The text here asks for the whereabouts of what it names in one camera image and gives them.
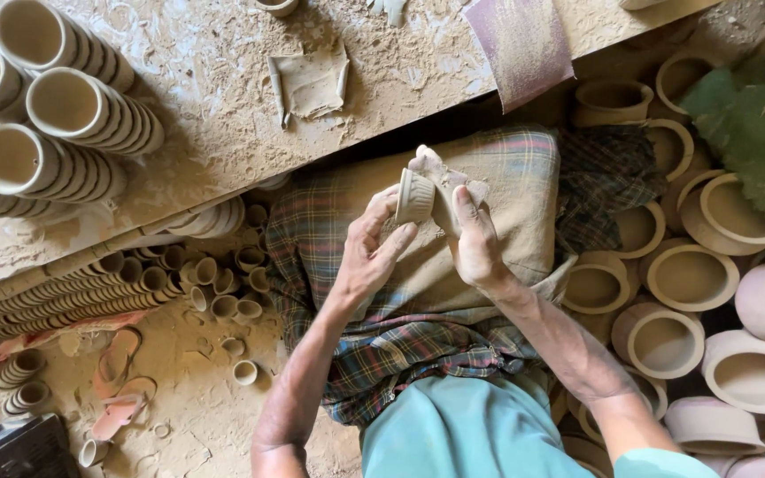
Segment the wooden board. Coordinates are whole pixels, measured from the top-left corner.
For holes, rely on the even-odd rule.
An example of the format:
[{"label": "wooden board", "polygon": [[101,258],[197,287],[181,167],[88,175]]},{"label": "wooden board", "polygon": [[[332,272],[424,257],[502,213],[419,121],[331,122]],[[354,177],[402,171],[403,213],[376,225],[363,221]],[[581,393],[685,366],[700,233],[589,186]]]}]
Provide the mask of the wooden board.
[{"label": "wooden board", "polygon": [[[630,13],[601,0],[554,1],[574,58],[716,3],[668,0]],[[119,200],[45,224],[0,220],[0,279],[495,88],[459,0],[409,0],[399,29],[361,1],[301,2],[275,19],[247,0],[49,0],[121,49],[139,77],[129,94],[159,116],[168,136],[155,154],[123,161],[131,184]],[[283,131],[265,56],[311,51],[336,37],[351,60],[344,110],[292,118]]]}]

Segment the sandpaper sheet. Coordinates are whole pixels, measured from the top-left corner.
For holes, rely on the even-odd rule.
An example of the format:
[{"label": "sandpaper sheet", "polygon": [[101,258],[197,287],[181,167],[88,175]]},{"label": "sandpaper sheet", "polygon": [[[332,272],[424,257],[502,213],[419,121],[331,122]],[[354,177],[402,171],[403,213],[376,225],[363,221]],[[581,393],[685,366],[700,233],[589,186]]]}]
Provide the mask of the sandpaper sheet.
[{"label": "sandpaper sheet", "polygon": [[504,113],[574,76],[552,0],[479,0],[465,18],[489,60]]}]

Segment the man's right hand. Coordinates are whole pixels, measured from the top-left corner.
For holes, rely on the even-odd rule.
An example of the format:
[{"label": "man's right hand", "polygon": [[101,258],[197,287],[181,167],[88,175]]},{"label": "man's right hand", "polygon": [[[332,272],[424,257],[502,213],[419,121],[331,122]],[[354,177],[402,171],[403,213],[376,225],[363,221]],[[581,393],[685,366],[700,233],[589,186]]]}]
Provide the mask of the man's right hand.
[{"label": "man's right hand", "polygon": [[495,225],[489,212],[477,208],[463,185],[453,190],[453,205],[462,226],[458,241],[448,239],[456,271],[466,284],[490,293],[512,276],[503,263]]}]

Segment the man's left hand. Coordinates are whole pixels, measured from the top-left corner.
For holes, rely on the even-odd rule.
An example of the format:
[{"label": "man's left hand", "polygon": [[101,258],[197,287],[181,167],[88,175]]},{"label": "man's left hand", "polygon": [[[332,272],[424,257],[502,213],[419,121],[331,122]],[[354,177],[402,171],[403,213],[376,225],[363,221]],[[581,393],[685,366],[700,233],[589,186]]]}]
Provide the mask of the man's left hand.
[{"label": "man's left hand", "polygon": [[350,223],[341,268],[330,294],[338,294],[351,305],[359,304],[377,293],[394,270],[398,257],[415,240],[415,223],[403,224],[379,244],[383,223],[397,209],[399,185],[378,192],[365,212]]}]

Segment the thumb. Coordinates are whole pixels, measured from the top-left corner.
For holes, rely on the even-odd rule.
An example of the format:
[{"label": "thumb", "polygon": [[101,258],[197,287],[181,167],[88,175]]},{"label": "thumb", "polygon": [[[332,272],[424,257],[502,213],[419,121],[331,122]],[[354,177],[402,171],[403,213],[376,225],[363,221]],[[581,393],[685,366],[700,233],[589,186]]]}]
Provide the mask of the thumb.
[{"label": "thumb", "polygon": [[471,193],[464,185],[459,185],[453,190],[453,209],[463,228],[468,229],[480,225],[477,206],[474,205]]},{"label": "thumb", "polygon": [[410,222],[401,225],[377,249],[375,254],[377,260],[384,262],[386,266],[393,265],[400,255],[406,251],[406,248],[412,244],[416,235],[418,235],[418,226],[415,223]]}]

